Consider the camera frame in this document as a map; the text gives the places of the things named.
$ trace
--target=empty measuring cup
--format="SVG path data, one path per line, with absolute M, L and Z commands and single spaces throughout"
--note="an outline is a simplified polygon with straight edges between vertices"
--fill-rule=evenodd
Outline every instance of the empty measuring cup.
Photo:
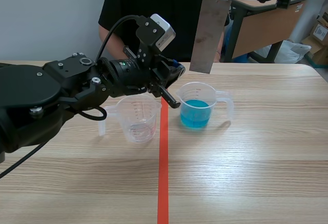
M 114 106 L 105 107 L 108 117 L 116 117 L 126 138 L 132 142 L 148 142 L 156 131 L 156 113 L 161 104 L 150 96 L 127 96 Z M 106 132 L 106 121 L 99 121 L 99 135 Z
M 210 85 L 191 82 L 182 86 L 177 95 L 182 104 L 180 117 L 183 124 L 190 128 L 206 126 L 217 102 L 227 103 L 227 118 L 233 117 L 234 103 L 230 94 L 216 91 Z

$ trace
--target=metal plate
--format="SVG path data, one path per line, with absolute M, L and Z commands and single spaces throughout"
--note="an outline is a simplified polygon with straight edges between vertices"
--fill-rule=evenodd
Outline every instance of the metal plate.
M 230 4 L 231 1 L 228 0 L 202 1 L 190 71 L 206 74 L 211 72 Z

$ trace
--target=black cable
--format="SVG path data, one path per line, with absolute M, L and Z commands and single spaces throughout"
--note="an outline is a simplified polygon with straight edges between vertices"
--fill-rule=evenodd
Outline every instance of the black cable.
M 124 16 L 124 17 L 122 17 L 120 20 L 118 20 L 118 21 L 112 26 L 112 28 L 111 28 L 111 30 L 109 30 L 109 32 L 108 32 L 108 34 L 107 34 L 107 36 L 106 36 L 104 42 L 102 43 L 102 46 L 101 46 L 101 48 L 100 48 L 100 50 L 99 50 L 99 52 L 98 52 L 98 55 L 97 55 L 97 57 L 96 57 L 96 59 L 95 59 L 95 62 L 97 62 L 98 59 L 99 59 L 99 58 L 101 57 L 101 55 L 103 54 L 103 51 L 104 51 L 104 49 L 105 49 L 105 46 L 106 46 L 106 44 L 107 44 L 109 38 L 112 36 L 113 32 L 115 31 L 115 29 L 116 29 L 119 25 L 121 25 L 123 22 L 126 22 L 126 21 L 128 21 L 128 20 L 133 20 L 133 19 L 137 21 L 137 20 L 139 19 L 139 16 L 138 16 L 138 15 L 127 15 L 127 16 Z
M 102 107 L 96 107 L 94 108 L 95 110 L 99 110 L 102 113 L 102 116 L 93 116 L 93 115 L 89 115 L 83 111 L 78 111 L 78 114 L 80 114 L 81 116 L 90 119 L 90 120 L 96 120 L 96 121 L 101 121 L 101 120 L 105 120 L 107 118 L 107 112 L 104 108 Z
M 25 155 L 23 158 L 21 158 L 19 161 L 17 161 L 15 164 L 13 164 L 9 168 L 7 168 L 4 172 L 2 172 L 0 174 L 0 179 L 3 178 L 3 177 L 5 177 L 7 174 L 9 174 L 15 168 L 17 168 L 19 165 L 21 165 L 23 162 L 25 162 L 27 159 L 29 159 L 31 156 L 33 156 L 38 150 L 40 150 L 43 146 L 45 146 L 45 144 L 47 142 L 44 142 L 43 144 L 38 145 L 32 151 L 30 151 L 27 155 Z

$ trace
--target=cardboard box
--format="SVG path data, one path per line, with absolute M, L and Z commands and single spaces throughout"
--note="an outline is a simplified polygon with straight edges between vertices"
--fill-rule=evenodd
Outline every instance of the cardboard box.
M 316 22 L 310 35 L 318 40 L 322 45 L 328 45 L 328 28 L 320 22 Z
M 312 47 L 307 55 L 314 64 L 328 65 L 328 46 L 322 45 L 311 35 L 302 40 L 302 44 Z
M 318 19 L 318 21 L 324 26 L 328 27 L 328 9 L 323 13 L 323 15 Z

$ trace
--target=measuring cup with blue liquid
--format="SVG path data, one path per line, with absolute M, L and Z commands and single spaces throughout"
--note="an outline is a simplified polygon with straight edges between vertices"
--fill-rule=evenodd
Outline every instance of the measuring cup with blue liquid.
M 181 121 L 189 128 L 206 126 L 218 102 L 227 103 L 227 119 L 233 118 L 234 102 L 231 95 L 216 91 L 210 85 L 191 82 L 182 86 L 177 91 L 177 95 L 181 100 Z

